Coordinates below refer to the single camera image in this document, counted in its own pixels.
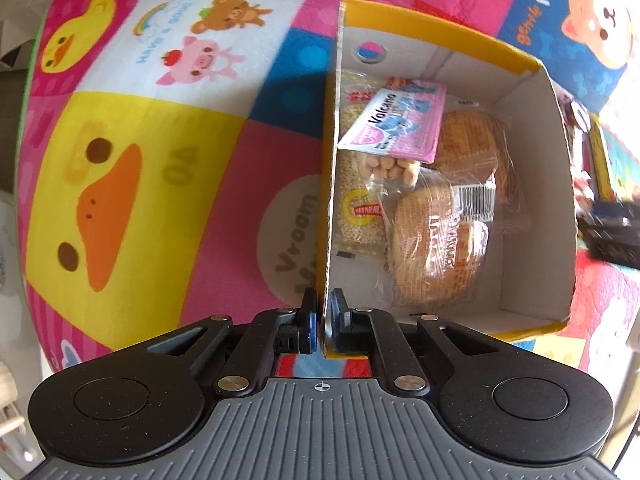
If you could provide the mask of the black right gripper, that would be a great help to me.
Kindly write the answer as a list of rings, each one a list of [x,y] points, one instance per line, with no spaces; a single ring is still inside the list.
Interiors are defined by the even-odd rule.
[[[639,269],[639,204],[596,200],[577,217],[592,258]]]

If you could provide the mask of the pink Volcano biscuit packet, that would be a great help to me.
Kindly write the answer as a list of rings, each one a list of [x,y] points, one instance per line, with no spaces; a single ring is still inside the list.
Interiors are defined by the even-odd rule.
[[[435,81],[388,78],[341,137],[337,148],[431,164],[435,160],[447,87]]]

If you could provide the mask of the wrapped round biscuit pack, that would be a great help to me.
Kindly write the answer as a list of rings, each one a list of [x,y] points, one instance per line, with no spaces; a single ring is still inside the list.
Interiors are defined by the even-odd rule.
[[[491,182],[454,184],[428,174],[410,191],[381,195],[387,248],[380,285],[394,308],[439,311],[472,296],[485,262],[495,194]]]

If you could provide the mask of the yellow cardboard box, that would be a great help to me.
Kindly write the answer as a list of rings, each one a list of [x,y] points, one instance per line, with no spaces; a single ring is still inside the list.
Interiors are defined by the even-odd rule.
[[[570,155],[547,69],[538,58],[472,28],[367,0],[340,4],[326,84],[317,243],[322,330],[331,330],[331,290],[341,289],[352,307],[370,307],[378,273],[362,259],[338,262],[333,246],[343,70],[441,81],[454,96],[511,118],[506,144],[520,182],[525,226],[490,243],[472,306],[454,307],[447,315],[507,342],[562,330],[575,289],[576,221]]]

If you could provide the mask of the sesame snack packet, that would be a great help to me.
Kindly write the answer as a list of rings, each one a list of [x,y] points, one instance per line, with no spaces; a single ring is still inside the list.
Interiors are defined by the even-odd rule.
[[[364,111],[383,81],[344,70],[340,83],[338,138],[341,139]],[[339,252],[382,257],[386,232],[378,202],[380,184],[374,180],[364,153],[336,152],[333,240]]]

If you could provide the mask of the colourful cartoon patchwork blanket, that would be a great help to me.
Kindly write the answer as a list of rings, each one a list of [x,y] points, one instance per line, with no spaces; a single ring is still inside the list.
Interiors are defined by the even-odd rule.
[[[296,308],[317,287],[326,84],[343,0],[53,0],[23,110],[17,227],[26,297],[44,355],[64,370],[214,314],[235,324]],[[637,92],[634,0],[367,0],[472,28],[538,58],[562,115],[573,195],[584,185],[564,91],[621,112]],[[382,257],[373,304],[400,322],[472,306],[490,243],[525,226],[495,178],[448,176],[366,154],[378,202],[428,174],[495,185],[472,296],[396,309]],[[562,330],[529,349],[612,385],[623,378],[639,275],[593,260],[577,238]]]

